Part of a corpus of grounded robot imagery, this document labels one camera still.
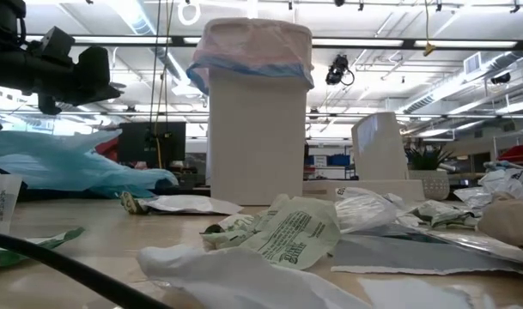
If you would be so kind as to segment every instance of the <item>computer monitor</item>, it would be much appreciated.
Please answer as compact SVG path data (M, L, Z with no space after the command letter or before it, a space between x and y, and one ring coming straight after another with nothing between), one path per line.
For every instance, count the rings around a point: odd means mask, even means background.
M149 166L158 166L158 151L156 141L149 139L149 132L157 135L168 134L159 139L161 161L166 167L172 161L185 159L185 122L158 123L125 123L120 124L122 134L118 139L118 161L145 161Z

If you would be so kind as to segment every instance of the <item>ceiling beam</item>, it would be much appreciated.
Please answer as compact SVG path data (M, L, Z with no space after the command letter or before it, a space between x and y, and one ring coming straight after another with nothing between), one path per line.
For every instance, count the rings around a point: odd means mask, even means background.
M71 34L74 46L101 45L105 47L196 47L199 36L172 35L82 35ZM39 40L42 34L30 34L28 39ZM510 52L523 51L523 39L431 39L437 51ZM403 38L346 38L313 37L314 49L366 49L394 51L424 51L426 39Z

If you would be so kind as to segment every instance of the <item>white container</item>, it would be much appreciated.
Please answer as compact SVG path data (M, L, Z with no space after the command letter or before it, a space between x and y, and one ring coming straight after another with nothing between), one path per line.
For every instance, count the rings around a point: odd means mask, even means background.
M244 206L301 196L306 103L298 78L210 70L211 196Z

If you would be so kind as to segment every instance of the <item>wooden table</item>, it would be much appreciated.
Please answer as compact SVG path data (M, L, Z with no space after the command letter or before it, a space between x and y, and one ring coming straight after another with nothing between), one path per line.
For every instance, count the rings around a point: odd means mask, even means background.
M246 208L254 214L263 208ZM57 251L87 264L122 282L142 286L144 275L135 256L146 246L168 247L186 243L202 245L198 233L223 216L216 215L128 215L119 201L58 200L19 203L11 233L20 237L39 237L85 227L86 232ZM405 275L356 275L330 272L331 259L323 257L309 271L333 282L369 302L357 278L399 279ZM523 276L506 273L473 273L451 276L413 276L436 286L454 286L474 295L475 301L489 294L499 307L523 306ZM82 308L100 296L69 277L34 261L0 269L0 309L7 308ZM188 300L175 293L162 297L176 307Z

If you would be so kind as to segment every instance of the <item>blue plastic bag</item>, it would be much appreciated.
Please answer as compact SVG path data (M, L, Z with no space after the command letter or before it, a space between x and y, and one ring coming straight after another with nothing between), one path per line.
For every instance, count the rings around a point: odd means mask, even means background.
M90 135L51 136L35 132L0 131L0 168L22 176L29 189L91 190L115 198L121 191L151 197L158 180L177 185L166 170L135 170L110 161L93 148L121 130Z

